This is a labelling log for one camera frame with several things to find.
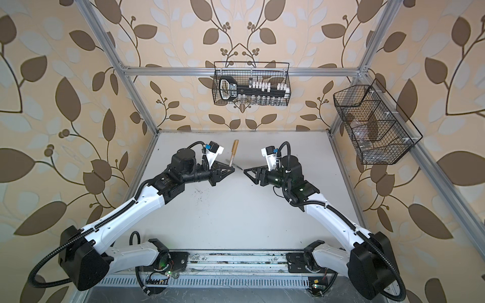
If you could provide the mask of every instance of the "screwdriver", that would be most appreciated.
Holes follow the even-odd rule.
[[[236,149],[238,149],[239,140],[234,140],[234,144],[232,145],[232,155],[231,161],[229,161],[229,166],[232,167],[232,162],[234,161],[234,156],[236,155]]]

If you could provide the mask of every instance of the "leaf pattern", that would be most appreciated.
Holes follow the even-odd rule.
[[[31,236],[43,232],[53,227],[64,216],[66,209],[67,205],[64,202],[50,202],[25,219],[14,235]]]
[[[259,38],[262,42],[272,45],[276,44],[276,37],[272,30],[268,28],[262,28],[259,31]]]
[[[94,3],[108,21],[114,24],[121,22],[121,9],[116,0],[95,0]]]
[[[81,102],[69,80],[64,77],[56,89],[57,108],[67,120],[74,122],[81,113]]]
[[[421,204],[411,204],[409,215],[417,227],[431,237],[438,239],[451,239],[453,236],[445,224],[429,209]]]
[[[0,183],[19,180],[35,166],[35,161],[23,152],[12,148],[0,148]]]
[[[437,161],[450,181],[459,186],[485,183],[485,159],[468,151],[454,151]]]
[[[71,39],[72,41],[74,41],[74,43],[76,43],[80,48],[84,50],[94,50],[96,47],[94,40],[85,31],[75,30],[70,32],[69,36],[71,36]]]
[[[0,18],[0,43],[3,45],[12,42],[17,37],[17,27],[9,15]]]
[[[190,0],[190,5],[195,15],[202,21],[210,21],[212,19],[212,9],[207,1]]]
[[[104,115],[103,120],[103,136],[106,141],[113,140],[114,132],[116,131],[116,122],[114,121],[113,113],[110,109]]]
[[[386,211],[382,207],[379,207],[377,209],[377,216],[379,217],[379,221],[381,221],[382,226],[384,226],[384,228],[387,229],[388,231],[393,232],[391,221],[389,220],[389,217],[386,214]]]
[[[128,152],[125,152],[121,157],[120,163],[118,165],[118,169],[122,172],[125,170],[126,165],[128,164]]]
[[[47,57],[40,56],[26,60],[20,66],[20,73],[26,81],[36,82],[45,74],[47,70]]]

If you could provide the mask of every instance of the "aluminum frame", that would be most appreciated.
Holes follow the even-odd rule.
[[[113,66],[114,71],[118,75],[118,78],[128,91],[131,99],[133,100],[133,103],[135,104],[135,107],[138,109],[140,115],[146,122],[148,129],[153,134],[158,133],[158,127],[153,121],[150,112],[143,103],[142,98],[138,94],[135,84],[122,70],[121,60],[118,57],[118,54],[116,53],[116,50],[113,47],[113,44],[111,43],[111,40],[109,39],[107,33],[104,31],[103,26],[96,17],[96,13],[94,12],[91,3],[89,2],[89,0],[76,0],[76,4],[79,8],[79,11],[81,12],[81,15],[84,17],[84,19],[86,19],[86,23],[89,25],[89,27],[93,31],[94,36],[101,45],[101,48],[103,48],[104,53],[106,54],[106,57],[108,57],[108,60],[110,61],[110,64]]]

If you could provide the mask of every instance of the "black cable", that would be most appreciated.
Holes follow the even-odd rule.
[[[49,287],[56,287],[59,285],[64,285],[69,282],[72,282],[70,278],[64,279],[64,280],[59,280],[59,281],[53,281],[53,282],[39,282],[35,279],[35,276],[39,272],[39,270],[52,258],[54,258],[58,253],[69,247],[72,243],[78,241],[79,239],[84,238],[85,236],[89,235],[90,233],[97,231],[101,226],[107,224],[109,221],[119,217],[122,213],[127,211],[130,207],[132,207],[135,203],[136,200],[138,200],[138,197],[140,196],[143,187],[149,182],[150,180],[145,180],[141,183],[140,187],[138,188],[138,191],[135,194],[135,197],[133,200],[131,200],[128,204],[125,205],[121,210],[117,211],[113,215],[109,216],[108,218],[104,219],[103,221],[99,222],[94,226],[94,228],[90,228],[88,230],[85,230],[81,232],[78,236],[72,238],[68,242],[64,243],[63,245],[59,246],[58,248],[54,249],[50,254],[45,256],[42,260],[37,263],[37,265],[34,266],[34,268],[31,270],[29,273],[29,276],[27,278],[27,282],[29,283],[30,286],[34,288],[49,288]]]
[[[286,151],[288,153],[288,163],[287,163],[287,166],[286,166],[286,170],[288,172],[291,172],[291,168],[290,168],[290,156],[291,156],[291,148],[290,148],[290,143],[288,141],[285,141],[283,142],[280,146],[279,146],[279,149],[276,153],[276,157],[277,158],[281,158],[281,150],[283,149],[283,147],[286,146]]]
[[[401,276],[398,274],[397,270],[394,268],[394,265],[391,263],[391,261],[389,261],[387,256],[377,246],[375,246],[375,244],[372,243],[372,241],[369,238],[367,238],[364,234],[362,234],[360,231],[358,231],[356,226],[354,224],[352,224],[352,222],[350,222],[343,214],[341,214],[338,210],[333,208],[331,205],[327,205],[327,204],[325,204],[324,202],[321,202],[321,201],[307,200],[307,201],[303,201],[303,202],[300,202],[300,203],[290,202],[290,205],[294,206],[294,207],[299,207],[299,206],[303,206],[303,205],[310,205],[310,204],[317,204],[317,205],[323,206],[323,207],[329,209],[330,211],[332,211],[333,213],[335,213],[339,218],[341,218],[350,227],[350,229],[352,229],[352,231],[354,231],[359,237],[361,237],[364,240],[364,242],[370,248],[372,248],[372,250],[374,250],[374,252],[381,258],[381,260],[386,264],[386,266],[390,270],[390,272],[394,275],[394,278],[396,279],[396,282],[399,286],[399,295],[397,295],[397,296],[394,296],[394,295],[392,295],[392,294],[390,294],[390,293],[388,293],[384,290],[381,291],[381,294],[384,297],[391,299],[391,300],[394,300],[394,301],[397,301],[397,302],[404,301],[404,299],[406,298],[406,287],[404,286],[404,282],[403,282]]]
[[[206,147],[206,144],[205,144],[204,142],[202,142],[202,141],[197,141],[197,142],[194,142],[194,143],[192,143],[191,145],[189,145],[189,147],[188,147],[188,148],[192,148],[192,147],[196,146],[197,144],[200,144],[200,145],[202,145],[203,147]]]
[[[277,195],[277,196],[278,196],[278,197],[280,197],[280,198],[284,198],[284,196],[280,196],[279,194],[277,194],[277,193],[276,193],[275,187],[276,187],[276,186],[273,186],[273,192],[275,193],[275,195]]]

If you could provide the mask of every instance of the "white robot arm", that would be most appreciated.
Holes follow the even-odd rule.
[[[202,145],[202,164],[196,163],[195,152],[191,149],[197,144]],[[61,246],[32,269],[28,277],[29,284],[36,288],[47,288],[73,282],[79,290],[86,290],[113,272],[149,265],[163,268],[169,258],[168,248],[158,239],[119,248],[110,245],[146,215],[163,207],[183,192],[186,183],[207,180],[215,186],[233,173],[233,167],[215,161],[216,156],[223,150],[215,142],[205,144],[200,141],[180,149],[172,156],[172,162],[161,174],[140,185],[134,197],[79,230],[71,226],[62,232]],[[37,272],[57,254],[59,264],[69,279],[47,283],[37,281]],[[138,280],[148,293],[140,279]]]

